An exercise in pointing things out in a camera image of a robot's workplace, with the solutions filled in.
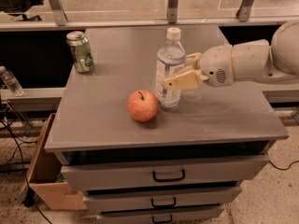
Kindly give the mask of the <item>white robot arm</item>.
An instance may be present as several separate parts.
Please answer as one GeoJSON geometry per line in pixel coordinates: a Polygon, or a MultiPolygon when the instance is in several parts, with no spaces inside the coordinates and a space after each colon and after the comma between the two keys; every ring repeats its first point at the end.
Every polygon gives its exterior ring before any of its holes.
{"type": "Polygon", "coordinates": [[[271,40],[221,45],[187,57],[187,66],[166,77],[168,90],[190,90],[207,84],[231,86],[240,81],[296,83],[299,78],[299,21],[282,24],[271,40]]]}

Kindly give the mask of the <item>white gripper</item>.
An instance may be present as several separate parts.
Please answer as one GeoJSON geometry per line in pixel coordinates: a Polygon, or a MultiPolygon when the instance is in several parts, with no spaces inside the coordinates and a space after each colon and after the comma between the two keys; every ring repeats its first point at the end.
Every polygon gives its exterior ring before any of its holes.
{"type": "Polygon", "coordinates": [[[168,91],[197,89],[204,81],[212,87],[233,85],[232,47],[225,44],[208,49],[202,55],[200,52],[188,54],[185,66],[191,70],[167,77],[164,88],[168,91]]]}

